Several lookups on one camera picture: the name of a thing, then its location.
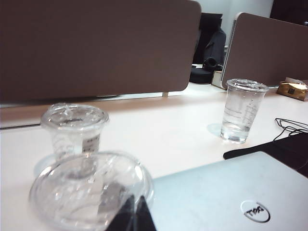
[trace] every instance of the white wall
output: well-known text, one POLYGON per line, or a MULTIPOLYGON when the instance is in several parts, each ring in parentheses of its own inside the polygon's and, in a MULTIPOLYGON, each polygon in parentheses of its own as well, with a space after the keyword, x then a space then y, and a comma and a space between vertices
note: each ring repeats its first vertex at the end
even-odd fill
POLYGON ((229 43, 234 17, 239 12, 252 13, 264 17, 270 16, 274 0, 196 0, 205 13, 222 13, 221 28, 227 35, 229 43))

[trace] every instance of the desk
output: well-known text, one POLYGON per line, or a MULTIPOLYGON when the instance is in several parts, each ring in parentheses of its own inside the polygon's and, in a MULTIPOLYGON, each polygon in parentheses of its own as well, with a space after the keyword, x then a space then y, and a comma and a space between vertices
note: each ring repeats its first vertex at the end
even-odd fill
MULTIPOLYGON (((110 123, 101 134, 100 150, 129 152, 148 168, 153 178, 157 178, 223 160, 226 151, 271 141, 281 132, 275 124, 276 117, 307 122, 308 103, 278 95, 275 91, 270 90, 265 96, 244 144, 223 141, 209 131, 219 132, 225 92, 213 90, 211 93, 89 104, 110 115, 110 123)), ((1 131, 3 230, 52 230, 43 228, 27 203, 35 167, 37 169, 38 163, 51 154, 49 134, 41 127, 1 131)))
MULTIPOLYGON (((208 84, 195 84, 189 83, 187 88, 183 91, 173 91, 169 92, 169 96, 202 96, 209 95, 212 93, 224 92, 224 90, 213 87, 208 84)), ((101 106, 99 102, 101 101, 113 101, 113 100, 127 100, 127 99, 144 99, 144 98, 155 98, 162 97, 162 93, 143 93, 143 94, 129 94, 129 95, 118 95, 115 97, 93 97, 91 100, 88 98, 86 101, 81 101, 78 103, 86 103, 91 105, 101 106)), ((41 105, 31 102, 28 102, 28 105, 25 103, 11 103, 11 104, 1 104, 1 128, 11 128, 16 126, 27 126, 27 125, 38 125, 41 115, 47 110, 50 104, 53 104, 52 100, 49 100, 49 103, 45 105, 41 102, 41 105)))

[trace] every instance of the black cloth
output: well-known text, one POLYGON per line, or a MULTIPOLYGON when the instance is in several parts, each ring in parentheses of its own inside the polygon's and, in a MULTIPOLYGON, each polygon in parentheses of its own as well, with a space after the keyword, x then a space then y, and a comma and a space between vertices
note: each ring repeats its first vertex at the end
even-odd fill
POLYGON ((106 231, 156 231, 144 196, 141 196, 135 212, 132 195, 115 215, 106 231))
POLYGON ((308 133, 293 135, 251 148, 226 152, 224 159, 264 151, 308 178, 308 133))

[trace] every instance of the plastic cup lid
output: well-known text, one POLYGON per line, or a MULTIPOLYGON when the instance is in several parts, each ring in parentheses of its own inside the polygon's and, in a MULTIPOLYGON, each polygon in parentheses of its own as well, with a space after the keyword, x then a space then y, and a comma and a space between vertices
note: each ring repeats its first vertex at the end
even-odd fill
POLYGON ((43 114, 41 125, 57 130, 84 131, 100 128, 108 119, 108 114, 97 107, 57 103, 43 114))
POLYGON ((239 90, 266 93, 269 88, 263 83, 258 83, 249 79, 234 78, 227 81, 227 85, 239 90))
POLYGON ((134 157, 100 152, 45 168, 29 194, 36 214, 66 230, 105 230, 124 202, 143 195, 151 205, 152 178, 134 157))

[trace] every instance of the clear plastic cup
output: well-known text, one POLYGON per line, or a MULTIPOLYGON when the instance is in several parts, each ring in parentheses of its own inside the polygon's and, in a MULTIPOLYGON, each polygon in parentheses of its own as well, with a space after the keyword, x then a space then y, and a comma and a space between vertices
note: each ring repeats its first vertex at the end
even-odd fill
POLYGON ((259 106, 269 88, 248 79, 230 79, 220 136, 225 140, 244 143, 259 106))
POLYGON ((96 107, 57 103, 44 113, 41 126, 50 132, 59 161, 98 152, 101 130, 108 119, 108 114, 96 107))
POLYGON ((131 195, 135 207, 142 195, 151 206, 150 174, 135 157, 105 151, 48 166, 34 181, 29 201, 48 225, 61 230, 103 231, 131 195))

